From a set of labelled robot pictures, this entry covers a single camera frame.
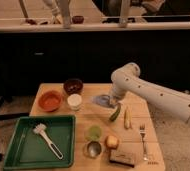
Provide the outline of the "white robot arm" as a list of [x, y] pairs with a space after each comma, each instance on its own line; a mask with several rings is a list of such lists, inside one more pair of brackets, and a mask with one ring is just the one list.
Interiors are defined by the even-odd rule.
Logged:
[[111, 74], [111, 98], [122, 100], [127, 92], [132, 92], [190, 125], [189, 94], [142, 80], [139, 75], [140, 68], [136, 63], [128, 63], [114, 70]]

